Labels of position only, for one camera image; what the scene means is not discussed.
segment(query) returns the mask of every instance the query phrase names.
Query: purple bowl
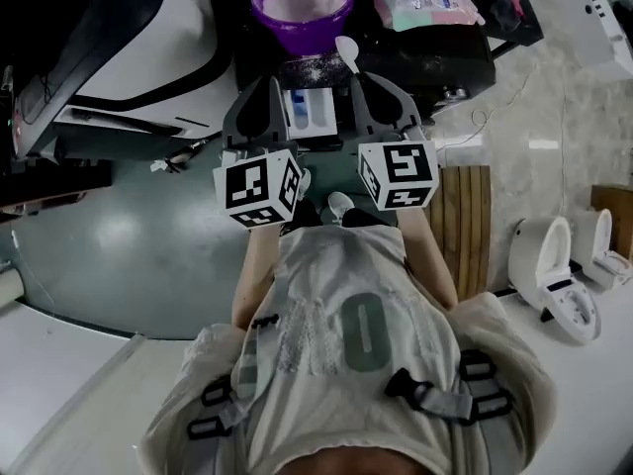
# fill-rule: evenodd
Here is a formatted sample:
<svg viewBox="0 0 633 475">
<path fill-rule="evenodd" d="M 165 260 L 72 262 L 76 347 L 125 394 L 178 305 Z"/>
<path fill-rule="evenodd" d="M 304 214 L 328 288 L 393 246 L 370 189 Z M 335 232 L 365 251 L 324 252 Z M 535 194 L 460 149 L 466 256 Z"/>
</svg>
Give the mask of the purple bowl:
<svg viewBox="0 0 633 475">
<path fill-rule="evenodd" d="M 321 54 L 334 48 L 334 39 L 341 35 L 345 18 L 352 10 L 354 0 L 347 0 L 334 14 L 307 23 L 275 20 L 264 14 L 264 0 L 250 0 L 250 3 L 255 17 L 272 30 L 287 52 L 306 56 Z"/>
</svg>

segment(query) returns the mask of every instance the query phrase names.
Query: white appliance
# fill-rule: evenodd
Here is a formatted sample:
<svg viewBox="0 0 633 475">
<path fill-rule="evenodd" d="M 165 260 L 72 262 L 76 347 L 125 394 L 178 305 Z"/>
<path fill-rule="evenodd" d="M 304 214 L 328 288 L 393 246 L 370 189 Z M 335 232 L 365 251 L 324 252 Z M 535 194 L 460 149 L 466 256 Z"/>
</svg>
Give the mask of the white appliance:
<svg viewBox="0 0 633 475">
<path fill-rule="evenodd" d="M 566 219 L 524 220 L 514 231 L 508 275 L 530 306 L 549 312 L 571 338 L 587 344 L 600 335 L 600 317 L 587 288 L 572 276 L 571 250 Z"/>
<path fill-rule="evenodd" d="M 633 278 L 633 265 L 609 249 L 613 220 L 609 210 L 583 211 L 574 215 L 572 259 L 583 273 L 610 290 Z"/>
<path fill-rule="evenodd" d="M 608 82 L 633 78 L 631 45 L 611 0 L 549 0 L 580 64 Z"/>
<path fill-rule="evenodd" d="M 224 0 L 92 0 L 45 81 L 18 95 L 17 156 L 154 159 L 219 132 L 237 97 L 229 13 Z"/>
</svg>

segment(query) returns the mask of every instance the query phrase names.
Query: leg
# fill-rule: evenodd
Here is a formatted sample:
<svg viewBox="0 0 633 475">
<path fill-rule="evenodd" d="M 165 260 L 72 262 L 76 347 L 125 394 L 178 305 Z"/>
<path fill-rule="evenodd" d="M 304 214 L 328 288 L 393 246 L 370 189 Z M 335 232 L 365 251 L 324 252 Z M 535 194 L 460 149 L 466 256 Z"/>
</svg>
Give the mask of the leg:
<svg viewBox="0 0 633 475">
<path fill-rule="evenodd" d="M 341 223 L 344 227 L 369 227 L 369 226 L 389 226 L 389 224 L 370 215 L 366 211 L 352 208 L 343 215 Z"/>
<path fill-rule="evenodd" d="M 315 205 L 312 201 L 303 199 L 295 207 L 295 216 L 292 222 L 288 222 L 282 227 L 281 235 L 285 236 L 300 227 L 318 227 L 322 225 L 323 222 L 320 220 Z"/>
</svg>

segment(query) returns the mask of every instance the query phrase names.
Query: white toilet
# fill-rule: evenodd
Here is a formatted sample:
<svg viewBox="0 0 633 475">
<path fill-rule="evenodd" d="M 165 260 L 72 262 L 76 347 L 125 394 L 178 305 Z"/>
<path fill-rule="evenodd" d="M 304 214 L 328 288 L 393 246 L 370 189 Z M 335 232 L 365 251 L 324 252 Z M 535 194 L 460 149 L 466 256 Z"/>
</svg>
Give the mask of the white toilet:
<svg viewBox="0 0 633 475">
<path fill-rule="evenodd" d="M 609 249 L 613 220 L 609 210 L 582 211 L 574 215 L 572 259 L 583 273 L 610 290 L 633 278 L 633 265 Z"/>
<path fill-rule="evenodd" d="M 547 310 L 576 341 L 589 343 L 600 334 L 593 297 L 570 271 L 572 231 L 566 219 L 524 220 L 514 231 L 509 279 L 533 308 Z"/>
</svg>

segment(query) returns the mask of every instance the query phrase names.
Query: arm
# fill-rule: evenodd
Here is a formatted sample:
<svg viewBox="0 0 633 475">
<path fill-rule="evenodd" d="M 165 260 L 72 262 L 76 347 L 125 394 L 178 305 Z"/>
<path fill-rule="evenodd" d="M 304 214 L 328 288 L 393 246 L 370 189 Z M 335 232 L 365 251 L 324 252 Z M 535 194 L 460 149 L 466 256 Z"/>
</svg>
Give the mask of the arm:
<svg viewBox="0 0 633 475">
<path fill-rule="evenodd" d="M 446 310 L 457 305 L 457 289 L 421 208 L 398 210 L 408 267 L 417 281 Z"/>
<path fill-rule="evenodd" d="M 273 283 L 279 259 L 279 226 L 253 229 L 233 297 L 231 323 L 246 331 Z"/>
</svg>

